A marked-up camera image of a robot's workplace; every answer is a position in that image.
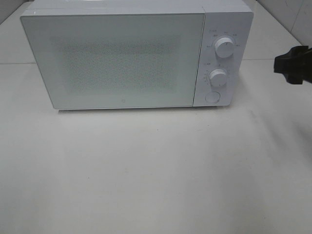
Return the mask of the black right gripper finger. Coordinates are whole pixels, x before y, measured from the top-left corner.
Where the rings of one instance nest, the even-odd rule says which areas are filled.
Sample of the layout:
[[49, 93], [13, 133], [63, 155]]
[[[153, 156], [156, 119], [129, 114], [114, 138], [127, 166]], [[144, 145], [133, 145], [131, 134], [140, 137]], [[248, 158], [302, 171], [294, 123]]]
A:
[[312, 82], [312, 49], [295, 46], [274, 59], [273, 71], [282, 74], [289, 84], [302, 85]]

